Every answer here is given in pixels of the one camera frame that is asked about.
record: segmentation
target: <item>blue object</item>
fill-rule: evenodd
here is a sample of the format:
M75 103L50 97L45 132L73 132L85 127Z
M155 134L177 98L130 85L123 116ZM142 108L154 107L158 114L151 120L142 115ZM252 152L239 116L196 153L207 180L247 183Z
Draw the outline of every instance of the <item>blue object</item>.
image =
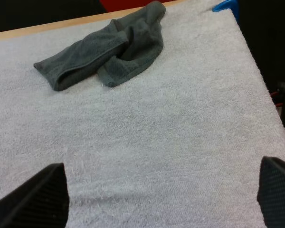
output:
M212 8L212 12L220 12L221 10L231 9L236 21L239 21L238 0L225 0Z

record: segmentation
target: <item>wooden table edge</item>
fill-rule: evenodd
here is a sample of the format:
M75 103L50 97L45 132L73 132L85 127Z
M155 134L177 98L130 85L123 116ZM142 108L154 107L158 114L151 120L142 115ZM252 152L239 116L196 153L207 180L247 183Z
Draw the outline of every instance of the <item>wooden table edge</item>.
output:
M172 5L175 5L177 3L180 3L182 1L185 1L185 0L174 0L174 1L169 1L169 2L163 3L163 4L164 4L164 6L168 7L168 6L172 6ZM100 21L100 20L123 17L123 16L128 15L130 13L133 13L139 9L141 9L141 7L133 8L133 9L125 9L125 10L110 12L110 13L103 13L103 14L98 14L98 15L92 15L92 16L83 17L83 18L57 21L57 22L53 22L53 23L36 25L36 26L32 26L32 27L26 27L26 28L19 28L19 29L4 31L4 32L0 32L0 40L31 35L31 34L35 34L35 33L39 33L39 32L65 28L65 27L69 27L69 26L73 26L73 25L80 25L80 24L86 24L86 23Z

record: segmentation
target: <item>dark gray cloth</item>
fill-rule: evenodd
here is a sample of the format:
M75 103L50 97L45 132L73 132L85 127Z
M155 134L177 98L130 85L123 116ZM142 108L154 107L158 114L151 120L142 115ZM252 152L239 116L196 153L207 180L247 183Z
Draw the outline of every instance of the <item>dark gray cloth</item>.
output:
M117 86L148 68L163 48L160 20L166 8L158 1L91 33L34 67L56 91L98 71L100 80Z

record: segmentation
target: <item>wooden surface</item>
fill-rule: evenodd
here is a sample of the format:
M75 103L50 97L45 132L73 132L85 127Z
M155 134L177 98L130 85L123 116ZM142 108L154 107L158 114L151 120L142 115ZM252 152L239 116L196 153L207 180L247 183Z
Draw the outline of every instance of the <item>wooden surface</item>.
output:
M185 0L170 1L170 2L164 3L164 5L167 7L167 6L171 6L171 5L177 4L179 2L182 2L182 1L185 1ZM32 27L27 27L27 28L19 28L19 29L5 31L5 32L0 32L0 40L30 35L30 34L48 31L48 30L53 30L53 29L60 29L60 28L64 28L64 27L68 27L68 26L72 26L72 25L90 23L90 22L99 21L99 20L119 18L119 17L123 17L125 15L128 15L130 13L133 13L133 12L139 10L140 8L141 7L134 8L134 9L126 9L126 10L121 10L121 11L116 11L116 12L110 12L110 13L103 13L103 14L98 14L98 15L93 15L93 16L88 16L88 17L83 17L83 18L63 20L63 21L53 22L53 23L44 24L44 25L36 25L36 26L32 26Z

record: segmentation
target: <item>black rubber pad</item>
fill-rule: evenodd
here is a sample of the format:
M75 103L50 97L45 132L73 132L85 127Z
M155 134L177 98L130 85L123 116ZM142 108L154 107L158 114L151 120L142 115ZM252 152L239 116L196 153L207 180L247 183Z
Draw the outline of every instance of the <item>black rubber pad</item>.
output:
M257 201L268 228L285 228L285 162L263 157Z
M69 196L63 163L51 164L0 200L0 228L64 228Z

